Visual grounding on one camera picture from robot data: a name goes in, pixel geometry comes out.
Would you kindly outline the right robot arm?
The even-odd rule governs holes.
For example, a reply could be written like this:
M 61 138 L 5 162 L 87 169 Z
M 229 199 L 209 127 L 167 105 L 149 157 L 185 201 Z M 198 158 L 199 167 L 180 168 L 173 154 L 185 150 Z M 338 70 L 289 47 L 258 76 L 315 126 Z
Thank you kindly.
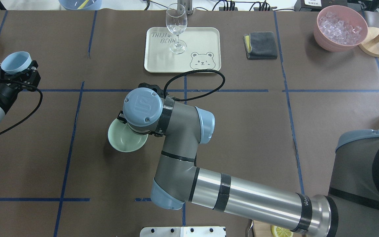
M 136 88 L 122 114 L 132 132 L 165 136 L 151 191 L 159 207 L 188 201 L 310 237 L 379 237 L 379 130 L 344 133 L 328 194 L 308 197 L 196 167 L 198 146 L 215 128 L 209 111 Z

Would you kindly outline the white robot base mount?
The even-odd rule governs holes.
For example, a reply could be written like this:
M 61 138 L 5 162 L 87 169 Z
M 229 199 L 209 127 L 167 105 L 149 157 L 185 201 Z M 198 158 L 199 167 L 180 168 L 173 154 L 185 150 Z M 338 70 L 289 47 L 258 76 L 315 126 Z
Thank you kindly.
M 140 237 L 226 237 L 222 226 L 168 226 L 144 227 Z

